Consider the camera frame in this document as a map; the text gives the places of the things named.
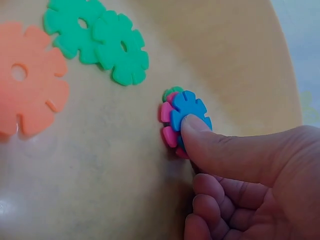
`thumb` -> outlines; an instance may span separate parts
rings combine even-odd
[[[281,174],[298,170],[292,168],[297,166],[294,159],[305,157],[308,147],[320,142],[319,129],[310,126],[261,136],[218,135],[194,115],[183,120],[181,135],[191,161],[202,171],[268,187]]]

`orange flower disc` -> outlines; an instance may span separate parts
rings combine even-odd
[[[17,132],[17,119],[25,135],[37,134],[54,122],[63,110],[69,85],[58,79],[67,73],[66,60],[58,48],[47,51],[50,37],[36,26],[23,33],[18,22],[0,24],[0,133]],[[23,81],[12,76],[12,67],[26,72]]]

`beige table surface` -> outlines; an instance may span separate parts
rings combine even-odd
[[[174,85],[204,100],[222,134],[301,124],[290,57],[269,1],[103,2],[141,30],[147,80],[122,87],[95,65],[68,61],[70,97],[54,124],[0,145],[1,240],[179,239],[191,170],[168,161],[157,122],[162,93]],[[46,4],[0,0],[0,20],[41,26]]]

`finger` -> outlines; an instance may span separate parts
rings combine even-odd
[[[259,184],[216,177],[224,193],[239,208],[257,210],[264,202],[270,188]]]
[[[235,210],[234,214],[232,215],[229,226],[230,228],[239,230],[239,231],[246,231],[252,224],[252,219],[255,215],[254,210],[249,210],[245,208],[238,208]]]
[[[194,198],[193,213],[205,220],[214,240],[222,240],[230,230],[220,216],[218,203],[209,195],[199,194]]]
[[[212,240],[206,221],[196,214],[185,219],[184,240]]]
[[[223,240],[239,240],[243,233],[239,230],[231,229],[224,237]]]
[[[221,218],[216,200],[204,194],[199,194],[193,199],[193,213],[206,221],[210,231],[217,226]]]
[[[211,132],[194,115],[188,115],[181,126],[186,151],[200,169],[268,187],[273,186],[297,149],[310,143],[310,132],[309,128],[298,127],[270,135],[228,137]]]
[[[211,231],[211,237],[214,240],[223,240],[227,236],[229,231],[230,228],[226,224],[225,220],[220,218],[220,221],[215,227],[215,229]]]
[[[197,174],[193,179],[193,190],[195,194],[213,197],[220,208],[221,218],[225,221],[228,221],[234,214],[234,204],[229,197],[225,196],[223,187],[213,176],[204,173]]]

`center hole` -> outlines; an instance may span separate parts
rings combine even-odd
[[[88,29],[88,23],[87,23],[86,20],[84,20],[83,18],[78,18],[78,24],[79,24],[80,27],[82,27],[83,29]]]
[[[11,74],[16,81],[22,82],[27,77],[27,70],[21,64],[14,64],[11,68]]]
[[[122,47],[123,51],[128,52],[127,46],[123,41],[121,41],[121,47]]]

